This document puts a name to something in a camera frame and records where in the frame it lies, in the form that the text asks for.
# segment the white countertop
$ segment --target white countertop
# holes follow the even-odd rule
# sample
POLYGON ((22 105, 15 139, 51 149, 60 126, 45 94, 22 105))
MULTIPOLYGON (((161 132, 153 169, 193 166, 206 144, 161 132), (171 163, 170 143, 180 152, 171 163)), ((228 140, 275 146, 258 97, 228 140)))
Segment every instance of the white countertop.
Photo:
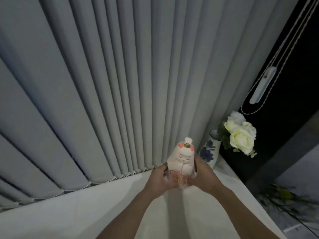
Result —
MULTIPOLYGON (((280 238, 286 238, 219 155, 220 180, 280 238)), ((0 213, 2 239, 94 239, 143 188, 150 171, 0 213)), ((239 238, 216 199, 192 186, 154 200, 136 238, 239 238)))

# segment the ceramic doll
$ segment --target ceramic doll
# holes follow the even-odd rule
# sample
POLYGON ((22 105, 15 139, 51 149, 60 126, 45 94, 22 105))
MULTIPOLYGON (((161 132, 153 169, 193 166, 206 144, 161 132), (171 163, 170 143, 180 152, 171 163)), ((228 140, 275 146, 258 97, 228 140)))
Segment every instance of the ceramic doll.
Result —
POLYGON ((185 138, 174 149, 167 159, 170 179, 179 183, 180 187, 187 185, 187 181, 194 173, 194 146, 191 138, 185 138))

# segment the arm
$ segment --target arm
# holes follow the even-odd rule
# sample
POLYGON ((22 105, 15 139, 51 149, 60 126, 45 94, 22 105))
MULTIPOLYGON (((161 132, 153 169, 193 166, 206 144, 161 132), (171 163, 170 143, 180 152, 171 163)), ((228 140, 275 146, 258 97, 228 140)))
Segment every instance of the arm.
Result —
POLYGON ((279 239, 237 198, 234 192, 225 187, 210 166, 198 155, 195 156, 197 175, 189 180, 202 191, 214 196, 225 209, 241 239, 279 239))
POLYGON ((177 188, 178 184, 165 180, 163 173, 167 164, 154 169, 142 191, 136 195, 133 201, 98 235, 96 239, 135 237, 143 215, 150 203, 166 191, 177 188))

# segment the hand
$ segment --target hand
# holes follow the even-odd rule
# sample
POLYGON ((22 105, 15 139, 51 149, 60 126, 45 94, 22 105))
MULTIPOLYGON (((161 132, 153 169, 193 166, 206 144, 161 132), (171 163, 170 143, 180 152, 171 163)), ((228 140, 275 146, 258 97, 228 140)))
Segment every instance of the hand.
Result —
POLYGON ((203 162, 198 155, 195 155, 195 165, 197 169, 196 177, 190 178, 188 180, 188 185, 195 185, 202 191, 211 195, 214 195, 219 188, 223 187, 223 184, 211 167, 203 162))
POLYGON ((167 163, 153 169, 148 181, 146 182, 143 191, 150 196, 151 200, 154 200, 155 198, 163 195, 166 191, 178 188, 179 186, 176 182, 165 180, 164 172, 166 169, 167 163))

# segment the vertical blind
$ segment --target vertical blind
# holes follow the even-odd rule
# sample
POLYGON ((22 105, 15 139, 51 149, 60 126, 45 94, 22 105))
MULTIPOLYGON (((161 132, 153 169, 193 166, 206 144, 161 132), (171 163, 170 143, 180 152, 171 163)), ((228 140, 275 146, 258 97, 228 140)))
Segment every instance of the vertical blind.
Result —
POLYGON ((0 0, 0 206, 159 166, 237 110, 298 0, 0 0))

